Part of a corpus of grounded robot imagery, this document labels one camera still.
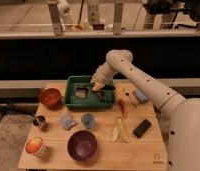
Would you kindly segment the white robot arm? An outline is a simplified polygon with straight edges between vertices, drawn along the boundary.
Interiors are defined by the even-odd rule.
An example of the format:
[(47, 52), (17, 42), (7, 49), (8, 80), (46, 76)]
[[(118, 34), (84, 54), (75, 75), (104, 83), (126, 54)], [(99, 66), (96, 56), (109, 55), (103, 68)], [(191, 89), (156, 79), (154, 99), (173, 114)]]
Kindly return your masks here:
[(170, 118), (167, 171), (200, 171), (200, 98), (185, 98), (132, 64), (129, 50), (110, 50), (91, 78), (97, 91), (121, 73)]

